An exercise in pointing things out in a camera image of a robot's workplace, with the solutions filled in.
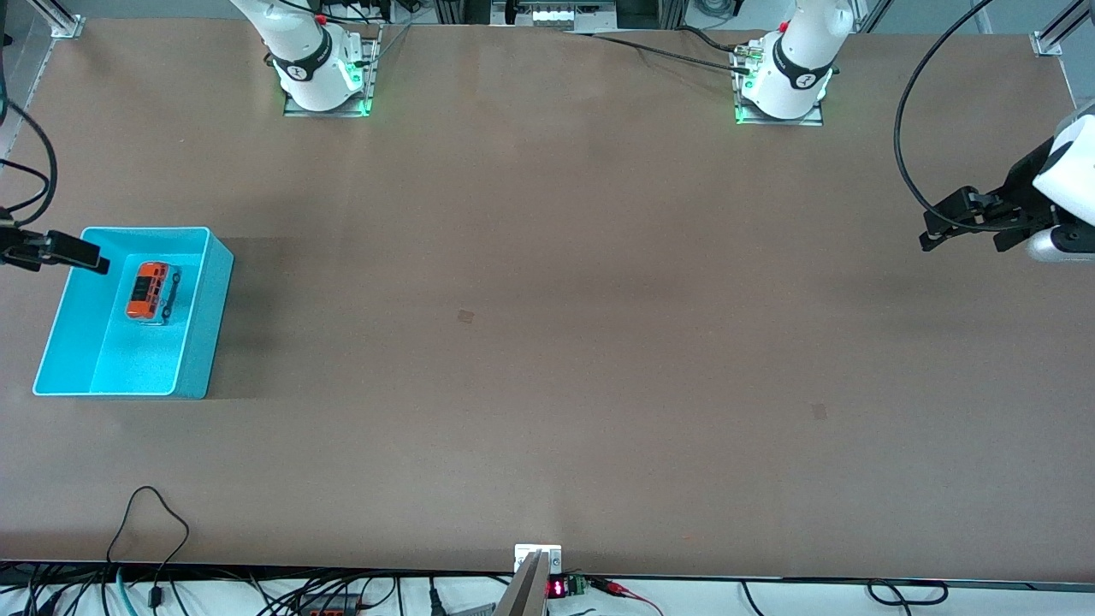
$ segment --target table surface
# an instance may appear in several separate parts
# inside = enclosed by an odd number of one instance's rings
[[[0,557],[102,558],[152,484],[189,561],[1095,580],[1095,269],[920,252],[890,137],[931,42],[849,39],[817,129],[611,43],[415,27],[372,117],[285,119],[246,23],[92,21],[34,100],[38,226],[207,224],[235,269],[200,403],[34,398],[65,271],[0,271]],[[937,60],[932,198],[1070,109],[1023,37]],[[118,558],[178,541],[132,524]]]

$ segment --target white bracket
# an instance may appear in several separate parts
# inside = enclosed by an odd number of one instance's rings
[[[525,558],[529,556],[529,553],[544,551],[548,553],[550,558],[552,574],[563,572],[563,546],[554,546],[546,544],[517,544],[514,546],[514,571],[516,572],[521,568],[521,563],[525,562]]]

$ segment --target orange toy car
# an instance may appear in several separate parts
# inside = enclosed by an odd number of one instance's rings
[[[126,304],[126,316],[148,324],[164,323],[171,316],[171,303],[180,278],[178,271],[172,271],[171,265],[162,260],[141,263],[129,303]]]

